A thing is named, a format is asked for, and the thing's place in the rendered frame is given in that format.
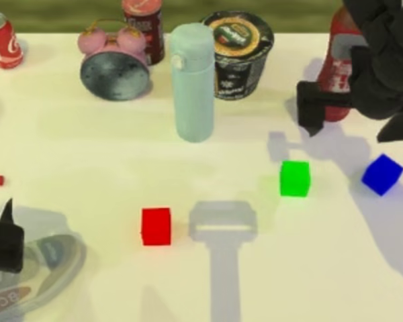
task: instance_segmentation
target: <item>instant noodle cup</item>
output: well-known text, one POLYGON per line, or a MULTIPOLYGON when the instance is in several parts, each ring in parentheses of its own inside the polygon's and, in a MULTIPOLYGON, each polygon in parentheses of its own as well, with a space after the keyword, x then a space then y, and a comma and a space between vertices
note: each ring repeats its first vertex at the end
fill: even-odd
POLYGON ((245 11, 217 11, 201 21, 215 37, 215 96, 237 100, 255 91, 274 35, 260 17, 245 11))

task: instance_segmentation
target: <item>bottle button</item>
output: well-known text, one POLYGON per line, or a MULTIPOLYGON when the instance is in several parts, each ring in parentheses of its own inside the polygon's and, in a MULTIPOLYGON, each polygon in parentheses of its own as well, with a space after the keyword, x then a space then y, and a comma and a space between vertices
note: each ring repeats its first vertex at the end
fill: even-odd
POLYGON ((171 62, 172 62, 172 66, 175 67, 176 69, 179 69, 179 70, 183 69, 184 61, 183 61, 183 58, 180 57, 180 55, 173 55, 171 62))

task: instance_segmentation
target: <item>cube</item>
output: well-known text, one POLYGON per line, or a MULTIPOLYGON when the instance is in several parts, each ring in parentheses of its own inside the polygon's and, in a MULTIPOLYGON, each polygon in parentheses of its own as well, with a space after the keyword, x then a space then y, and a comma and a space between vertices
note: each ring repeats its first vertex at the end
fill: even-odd
POLYGON ((400 179, 403 167, 382 154, 364 172, 361 181, 379 196, 386 194, 400 179))
POLYGON ((281 196, 306 197, 311 181, 309 162, 283 161, 279 181, 281 196))
POLYGON ((142 209, 142 243, 144 246, 171 244, 170 208, 142 209))

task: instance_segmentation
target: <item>blue cube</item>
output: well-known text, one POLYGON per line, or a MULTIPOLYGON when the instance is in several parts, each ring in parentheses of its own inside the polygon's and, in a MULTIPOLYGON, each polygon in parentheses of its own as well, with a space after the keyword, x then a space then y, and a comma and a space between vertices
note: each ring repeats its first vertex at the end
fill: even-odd
POLYGON ((361 181, 379 196, 394 186, 403 173, 403 167, 382 154, 366 169, 361 181))

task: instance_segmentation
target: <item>pink alarm clock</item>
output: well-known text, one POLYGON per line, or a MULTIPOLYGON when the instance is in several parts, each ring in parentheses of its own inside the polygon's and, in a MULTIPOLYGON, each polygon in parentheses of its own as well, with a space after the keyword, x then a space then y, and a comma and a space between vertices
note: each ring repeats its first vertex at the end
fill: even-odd
POLYGON ((80 77, 94 95, 109 101, 127 101, 149 88, 146 40, 129 24, 116 19, 97 20, 79 35, 78 47, 85 54, 80 77), (107 34, 97 27, 99 21, 118 21, 125 27, 107 34))

